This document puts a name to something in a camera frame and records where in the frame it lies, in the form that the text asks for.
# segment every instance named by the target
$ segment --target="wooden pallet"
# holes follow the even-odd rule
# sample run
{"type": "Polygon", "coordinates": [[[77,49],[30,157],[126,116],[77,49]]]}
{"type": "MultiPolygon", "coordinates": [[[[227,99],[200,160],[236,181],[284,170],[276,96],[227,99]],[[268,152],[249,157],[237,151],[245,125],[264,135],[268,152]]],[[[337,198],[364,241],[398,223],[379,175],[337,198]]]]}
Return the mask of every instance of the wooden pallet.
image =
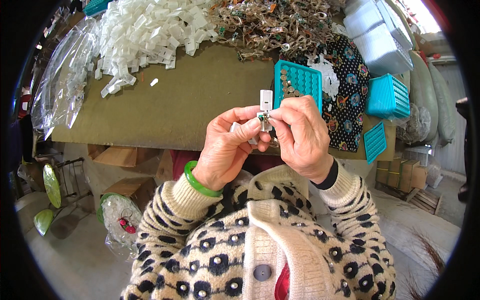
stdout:
{"type": "Polygon", "coordinates": [[[375,189],[383,191],[391,196],[399,198],[405,202],[411,203],[416,207],[429,212],[432,215],[438,214],[438,209],[442,203],[442,197],[438,197],[426,190],[413,189],[410,193],[405,193],[389,185],[377,182],[375,189]]]}

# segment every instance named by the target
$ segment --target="hand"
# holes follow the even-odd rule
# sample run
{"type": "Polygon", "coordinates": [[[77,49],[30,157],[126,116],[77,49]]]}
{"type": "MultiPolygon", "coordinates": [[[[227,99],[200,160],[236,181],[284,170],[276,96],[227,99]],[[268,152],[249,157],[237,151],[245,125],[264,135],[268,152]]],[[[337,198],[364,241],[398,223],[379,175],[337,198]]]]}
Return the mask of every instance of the hand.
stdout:
{"type": "Polygon", "coordinates": [[[213,119],[207,126],[205,146],[192,175],[204,187],[218,191],[234,180],[253,149],[264,152],[270,142],[268,132],[260,132],[257,118],[260,106],[233,108],[213,119]],[[233,122],[242,124],[229,132],[233,122]],[[260,133],[258,145],[248,140],[260,133]]]}
{"type": "Polygon", "coordinates": [[[313,98],[283,99],[270,116],[283,161],[314,183],[323,182],[333,165],[333,157],[328,154],[327,125],[313,98]]]}

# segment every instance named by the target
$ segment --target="corrugated metal wall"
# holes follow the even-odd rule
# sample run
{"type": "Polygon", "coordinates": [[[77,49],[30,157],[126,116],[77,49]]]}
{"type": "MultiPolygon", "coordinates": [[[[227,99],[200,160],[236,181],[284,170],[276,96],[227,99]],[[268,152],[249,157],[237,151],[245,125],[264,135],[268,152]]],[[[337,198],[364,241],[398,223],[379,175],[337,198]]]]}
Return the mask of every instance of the corrugated metal wall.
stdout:
{"type": "MultiPolygon", "coordinates": [[[[458,65],[436,65],[438,71],[447,82],[452,95],[452,101],[466,97],[462,74],[458,65]]],[[[440,148],[436,147],[434,156],[443,169],[465,174],[464,144],[467,121],[457,112],[455,138],[451,144],[440,148]]]]}

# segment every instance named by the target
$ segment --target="woman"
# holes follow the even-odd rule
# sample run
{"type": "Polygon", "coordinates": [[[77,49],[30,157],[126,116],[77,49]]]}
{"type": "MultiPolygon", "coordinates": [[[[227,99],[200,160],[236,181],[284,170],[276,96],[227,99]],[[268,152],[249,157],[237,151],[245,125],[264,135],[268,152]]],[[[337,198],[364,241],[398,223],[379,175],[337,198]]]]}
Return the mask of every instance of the woman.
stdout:
{"type": "Polygon", "coordinates": [[[286,165],[254,176],[243,163],[270,141],[258,111],[234,108],[211,121],[198,164],[157,189],[120,299],[395,297],[393,258],[375,205],[362,178],[328,154],[326,123],[313,99],[284,99],[270,112],[286,165]],[[258,134],[258,146],[250,145],[258,134]],[[315,223],[307,180],[319,189],[336,234],[315,223]]]}

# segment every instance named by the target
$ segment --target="black sleeve cuff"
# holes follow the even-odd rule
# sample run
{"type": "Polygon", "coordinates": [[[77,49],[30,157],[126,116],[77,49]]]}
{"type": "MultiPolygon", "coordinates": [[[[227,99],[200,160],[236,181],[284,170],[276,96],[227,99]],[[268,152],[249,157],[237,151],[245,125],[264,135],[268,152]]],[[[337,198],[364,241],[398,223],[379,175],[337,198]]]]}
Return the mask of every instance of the black sleeve cuff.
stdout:
{"type": "Polygon", "coordinates": [[[336,160],[333,160],[333,164],[332,164],[332,167],[330,168],[330,172],[328,173],[327,178],[325,178],[323,182],[320,182],[319,184],[316,184],[313,181],[310,181],[310,182],[319,190],[328,190],[335,184],[337,175],[338,175],[338,163],[336,162],[336,160]]]}

